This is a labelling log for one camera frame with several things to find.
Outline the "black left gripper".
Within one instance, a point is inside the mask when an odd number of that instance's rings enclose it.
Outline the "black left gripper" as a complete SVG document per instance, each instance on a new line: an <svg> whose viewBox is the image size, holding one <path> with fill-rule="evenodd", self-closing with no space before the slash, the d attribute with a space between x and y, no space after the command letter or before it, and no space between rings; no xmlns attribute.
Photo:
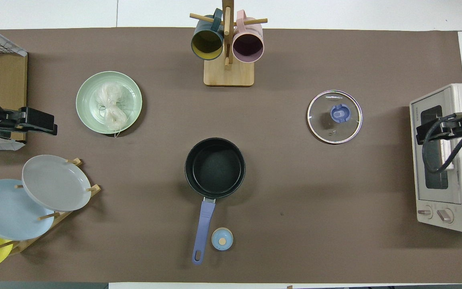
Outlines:
<svg viewBox="0 0 462 289"><path fill-rule="evenodd" d="M31 107L19 110L4 110L0 116L0 136L9 133L37 132L56 136L58 125L53 115Z"/></svg>

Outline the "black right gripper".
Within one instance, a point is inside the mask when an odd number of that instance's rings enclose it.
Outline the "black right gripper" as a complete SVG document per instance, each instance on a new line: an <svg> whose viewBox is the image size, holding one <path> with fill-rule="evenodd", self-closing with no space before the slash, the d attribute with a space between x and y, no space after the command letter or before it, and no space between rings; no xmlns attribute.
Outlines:
<svg viewBox="0 0 462 289"><path fill-rule="evenodd" d="M416 128L415 144L422 146L427 141L451 140L462 137L462 114L437 117Z"/></svg>

